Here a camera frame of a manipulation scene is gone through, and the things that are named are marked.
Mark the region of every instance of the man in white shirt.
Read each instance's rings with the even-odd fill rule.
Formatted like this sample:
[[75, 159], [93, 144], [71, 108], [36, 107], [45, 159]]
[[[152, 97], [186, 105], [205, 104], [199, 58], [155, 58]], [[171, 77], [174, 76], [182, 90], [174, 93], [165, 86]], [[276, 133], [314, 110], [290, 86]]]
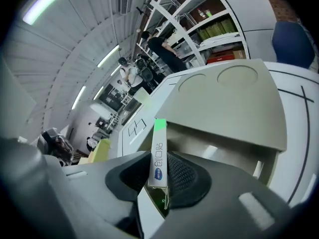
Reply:
[[120, 73], [123, 80], [129, 83], [135, 92], [139, 90], [140, 87], [143, 87], [149, 94], [152, 93], [148, 84], [143, 81], [141, 76], [138, 75], [138, 69], [136, 66], [128, 63], [124, 57], [119, 59], [119, 63], [122, 65]]

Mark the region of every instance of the desk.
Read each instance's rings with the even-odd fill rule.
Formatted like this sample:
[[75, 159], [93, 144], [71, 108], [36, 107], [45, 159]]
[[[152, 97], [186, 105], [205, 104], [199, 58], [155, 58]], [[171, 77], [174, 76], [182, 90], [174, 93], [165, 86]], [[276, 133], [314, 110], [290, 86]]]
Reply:
[[[287, 124], [287, 150], [278, 156], [275, 171], [269, 184], [270, 189], [291, 206], [305, 196], [319, 167], [319, 75], [296, 66], [265, 62], [283, 102]], [[118, 157], [136, 152], [153, 129], [154, 116], [160, 109], [180, 77], [211, 67], [193, 68], [171, 74], [151, 94], [152, 105], [143, 105], [136, 111], [119, 135]], [[139, 195], [139, 208], [143, 229], [152, 233], [160, 226], [160, 214], [151, 208], [151, 201], [144, 189]], [[148, 219], [158, 222], [146, 226]]]

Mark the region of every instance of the blue logo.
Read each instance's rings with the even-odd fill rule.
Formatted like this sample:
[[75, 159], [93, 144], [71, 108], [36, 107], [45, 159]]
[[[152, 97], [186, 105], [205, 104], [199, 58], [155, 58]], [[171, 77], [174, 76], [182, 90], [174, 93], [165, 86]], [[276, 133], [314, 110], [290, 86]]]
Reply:
[[161, 173], [161, 170], [159, 168], [155, 169], [155, 179], [161, 180], [163, 178], [163, 174]]

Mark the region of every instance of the black hair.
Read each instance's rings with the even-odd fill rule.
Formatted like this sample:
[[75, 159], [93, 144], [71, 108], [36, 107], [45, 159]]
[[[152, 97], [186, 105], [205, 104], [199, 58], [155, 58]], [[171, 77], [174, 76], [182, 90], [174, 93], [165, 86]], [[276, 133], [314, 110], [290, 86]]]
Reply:
[[149, 38], [149, 36], [150, 36], [150, 32], [144, 31], [144, 32], [142, 33], [142, 35], [141, 35], [141, 38], [142, 38], [142, 39], [147, 39], [147, 38]]
[[126, 61], [126, 59], [124, 57], [120, 57], [119, 63], [120, 63], [120, 65], [125, 66], [128, 62]]

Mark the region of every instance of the yellow object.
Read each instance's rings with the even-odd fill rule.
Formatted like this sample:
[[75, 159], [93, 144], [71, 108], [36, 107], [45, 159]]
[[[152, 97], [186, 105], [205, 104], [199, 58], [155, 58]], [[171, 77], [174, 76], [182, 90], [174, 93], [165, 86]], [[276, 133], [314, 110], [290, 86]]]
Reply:
[[100, 140], [95, 150], [93, 152], [91, 151], [88, 157], [88, 163], [103, 162], [108, 160], [110, 146], [111, 146], [110, 140], [108, 139]]
[[88, 157], [81, 157], [80, 158], [80, 161], [78, 163], [78, 165], [83, 165], [83, 164], [87, 164], [89, 161], [89, 158]]

